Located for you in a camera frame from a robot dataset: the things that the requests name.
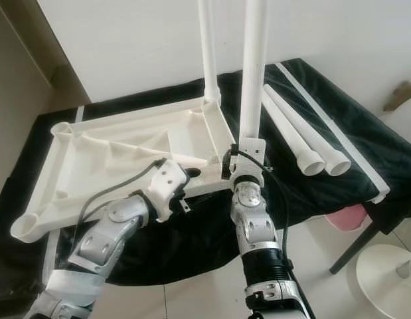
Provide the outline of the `black metal table leg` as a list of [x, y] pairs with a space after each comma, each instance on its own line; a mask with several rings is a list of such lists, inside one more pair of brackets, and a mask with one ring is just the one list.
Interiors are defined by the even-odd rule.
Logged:
[[358, 237], [347, 247], [347, 249], [345, 249], [345, 252], [342, 252], [341, 255], [339, 255], [339, 258], [336, 259], [335, 263], [329, 267], [330, 274], [338, 274], [345, 265], [357, 257], [357, 255], [369, 245], [373, 238], [377, 237], [379, 234], [384, 236], [391, 234], [391, 231], [385, 232], [384, 228], [381, 228], [377, 222], [369, 217], [365, 217], [363, 221], [359, 222], [359, 229], [361, 232]]

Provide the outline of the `brown object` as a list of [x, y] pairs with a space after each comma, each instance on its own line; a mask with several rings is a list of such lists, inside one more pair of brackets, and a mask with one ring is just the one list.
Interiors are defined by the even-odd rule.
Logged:
[[383, 110], [393, 112], [409, 100], [411, 100], [411, 81], [402, 81], [385, 98]]

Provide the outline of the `black table cloth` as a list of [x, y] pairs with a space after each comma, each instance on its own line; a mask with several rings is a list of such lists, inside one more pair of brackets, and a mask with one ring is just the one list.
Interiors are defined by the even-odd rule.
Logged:
[[[311, 217], [328, 215], [363, 204], [371, 219], [385, 232], [411, 217], [411, 142], [346, 94], [319, 70], [301, 58], [285, 60], [299, 83], [323, 107], [343, 133], [390, 186], [381, 203], [373, 204], [377, 189], [358, 168], [342, 176], [302, 179], [289, 168], [292, 157], [277, 137], [269, 116], [263, 116], [261, 136], [267, 141], [267, 164], [275, 168], [278, 182], [267, 180], [268, 209], [278, 228], [296, 225]], [[36, 283], [41, 275], [45, 242], [22, 243], [10, 228], [22, 215], [35, 188], [50, 144], [51, 128], [74, 121], [76, 109], [40, 115], [33, 122], [18, 162], [0, 194], [0, 257], [5, 274], [19, 284]], [[147, 226], [124, 247], [122, 259], [109, 277], [118, 286], [169, 284], [223, 267], [238, 257], [234, 225], [229, 217], [230, 194], [221, 191], [190, 200], [192, 211], [175, 215], [166, 223]]]

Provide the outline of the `white plastic children table top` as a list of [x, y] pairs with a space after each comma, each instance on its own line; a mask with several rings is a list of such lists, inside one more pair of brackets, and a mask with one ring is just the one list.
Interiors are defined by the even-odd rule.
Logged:
[[196, 197], [229, 188], [222, 158], [235, 142], [218, 103], [204, 98], [69, 124], [60, 122], [41, 173], [11, 236], [37, 242], [47, 232], [77, 224], [84, 205], [145, 192], [157, 160], [173, 160], [202, 173], [184, 188]]

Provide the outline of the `white plastic table leg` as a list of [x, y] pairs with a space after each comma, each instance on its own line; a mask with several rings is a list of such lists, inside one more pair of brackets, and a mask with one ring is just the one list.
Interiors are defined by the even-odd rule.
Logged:
[[238, 139], [240, 145], [259, 137], [261, 86], [265, 79], [266, 65], [268, 9], [268, 0], [246, 0]]
[[201, 35], [203, 80], [205, 80], [203, 98], [208, 102], [219, 103], [221, 101], [221, 93], [218, 88], [218, 75], [216, 72], [216, 46], [211, 0], [197, 0], [197, 13], [199, 14], [199, 30]]
[[339, 176], [351, 167], [350, 159], [343, 152], [335, 149], [335, 146], [324, 139], [315, 128], [312, 128], [311, 124], [302, 118], [271, 85], [265, 84], [262, 89], [271, 98], [273, 104], [278, 107], [281, 115], [292, 124], [293, 129], [302, 137], [309, 149], [308, 153], [310, 151], [317, 152], [315, 161], [306, 159], [309, 156], [305, 154], [302, 155], [303, 159], [297, 155], [298, 167], [303, 174], [311, 176], [325, 170], [330, 176]]
[[293, 152], [300, 172], [306, 176], [321, 173], [324, 161], [321, 156], [305, 142], [302, 135], [287, 117], [287, 102], [269, 85], [261, 87], [262, 103], [275, 124], [282, 139]]

